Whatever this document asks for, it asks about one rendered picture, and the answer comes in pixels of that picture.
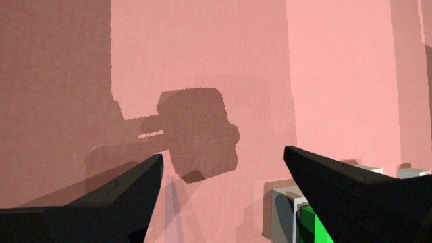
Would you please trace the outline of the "yellow button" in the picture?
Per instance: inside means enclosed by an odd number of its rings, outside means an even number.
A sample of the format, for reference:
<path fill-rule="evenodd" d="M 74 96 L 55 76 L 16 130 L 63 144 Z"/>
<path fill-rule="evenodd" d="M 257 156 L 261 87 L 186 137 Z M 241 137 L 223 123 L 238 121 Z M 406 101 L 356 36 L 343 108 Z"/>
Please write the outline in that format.
<path fill-rule="evenodd" d="M 369 171 L 375 171 L 375 172 L 377 172 L 377 173 L 381 173 L 381 174 L 383 174 L 383 169 L 382 168 L 376 168 L 376 167 L 369 167 L 369 166 L 365 166 L 365 165 L 354 165 L 354 166 L 356 166 L 356 167 L 360 167 L 360 168 L 362 168 L 362 169 L 366 169 L 366 170 L 369 170 Z"/>

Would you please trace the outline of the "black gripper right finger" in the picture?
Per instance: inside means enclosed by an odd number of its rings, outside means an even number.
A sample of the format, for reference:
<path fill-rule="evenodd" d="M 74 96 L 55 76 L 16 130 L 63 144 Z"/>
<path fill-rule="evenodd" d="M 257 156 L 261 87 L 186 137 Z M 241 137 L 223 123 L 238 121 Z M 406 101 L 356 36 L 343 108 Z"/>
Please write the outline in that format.
<path fill-rule="evenodd" d="M 283 160 L 334 243 L 422 243 L 432 174 L 395 178 L 285 146 Z"/>

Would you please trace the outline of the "red button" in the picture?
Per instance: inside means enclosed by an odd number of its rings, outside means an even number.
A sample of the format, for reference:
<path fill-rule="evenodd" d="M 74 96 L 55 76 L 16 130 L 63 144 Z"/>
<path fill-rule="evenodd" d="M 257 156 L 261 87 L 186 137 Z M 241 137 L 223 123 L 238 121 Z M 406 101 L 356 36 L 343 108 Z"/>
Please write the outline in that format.
<path fill-rule="evenodd" d="M 415 176 L 424 176 L 431 174 L 431 171 L 422 170 L 422 169 L 415 169 L 415 168 L 407 168 L 407 169 L 399 169 L 398 170 L 398 178 L 405 179 L 405 178 L 413 178 Z"/>

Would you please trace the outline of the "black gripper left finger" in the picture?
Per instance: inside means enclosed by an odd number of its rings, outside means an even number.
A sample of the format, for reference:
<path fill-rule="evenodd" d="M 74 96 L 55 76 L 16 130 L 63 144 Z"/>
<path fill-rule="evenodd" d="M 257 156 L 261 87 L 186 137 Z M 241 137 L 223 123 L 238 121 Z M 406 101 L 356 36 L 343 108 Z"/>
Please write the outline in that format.
<path fill-rule="evenodd" d="M 0 243 L 144 243 L 163 178 L 155 154 L 64 206 L 0 209 Z"/>

